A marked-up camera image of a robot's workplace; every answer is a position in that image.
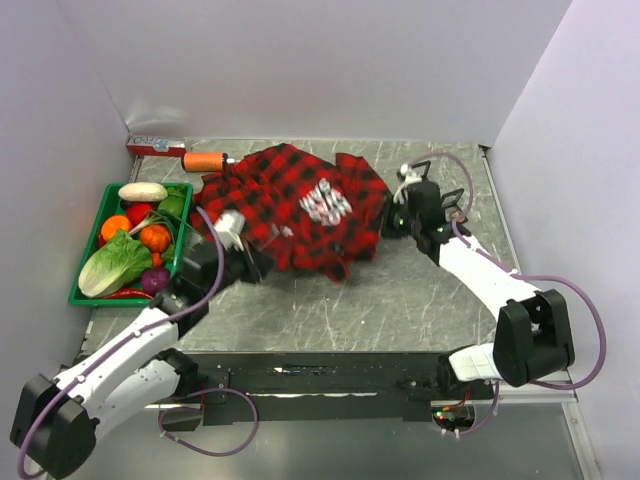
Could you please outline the red black plaid shirt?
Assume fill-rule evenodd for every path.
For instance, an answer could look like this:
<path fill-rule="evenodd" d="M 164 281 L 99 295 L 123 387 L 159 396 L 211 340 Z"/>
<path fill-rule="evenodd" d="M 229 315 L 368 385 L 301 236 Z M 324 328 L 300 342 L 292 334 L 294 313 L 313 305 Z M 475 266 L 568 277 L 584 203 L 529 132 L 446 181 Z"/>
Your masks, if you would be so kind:
<path fill-rule="evenodd" d="M 236 210 L 251 246 L 281 271 L 302 270 L 340 282 L 351 263 L 375 256 L 390 190 L 363 157 L 329 163 L 282 143 L 202 178 L 197 206 L 217 220 Z"/>

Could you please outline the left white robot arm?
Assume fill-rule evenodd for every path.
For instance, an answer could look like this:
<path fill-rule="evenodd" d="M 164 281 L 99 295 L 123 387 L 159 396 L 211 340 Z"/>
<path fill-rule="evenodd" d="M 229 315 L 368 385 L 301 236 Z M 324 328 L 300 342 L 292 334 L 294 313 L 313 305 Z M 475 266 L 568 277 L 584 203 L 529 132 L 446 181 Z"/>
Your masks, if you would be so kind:
<path fill-rule="evenodd" d="M 174 348 L 237 281 L 261 281 L 274 262 L 249 245 L 196 245 L 137 318 L 93 355 L 23 387 L 10 433 L 19 458 L 56 479 L 74 473 L 98 440 L 145 406 L 185 402 L 201 382 L 198 364 Z"/>

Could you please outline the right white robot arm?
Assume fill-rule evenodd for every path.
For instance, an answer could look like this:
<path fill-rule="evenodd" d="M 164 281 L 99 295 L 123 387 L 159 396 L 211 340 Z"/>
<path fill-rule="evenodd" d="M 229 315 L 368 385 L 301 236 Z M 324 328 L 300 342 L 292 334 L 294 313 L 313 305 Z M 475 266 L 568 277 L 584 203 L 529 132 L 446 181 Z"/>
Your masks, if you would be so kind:
<path fill-rule="evenodd" d="M 412 238 L 421 253 L 455 276 L 496 322 L 491 342 L 445 355 L 437 387 L 452 399 L 461 397 L 475 380 L 502 380 L 520 387 L 575 361 L 565 298 L 500 267 L 466 227 L 449 221 L 447 213 L 457 207 L 463 192 L 442 193 L 432 181 L 407 178 L 390 200 L 384 223 L 385 233 Z"/>

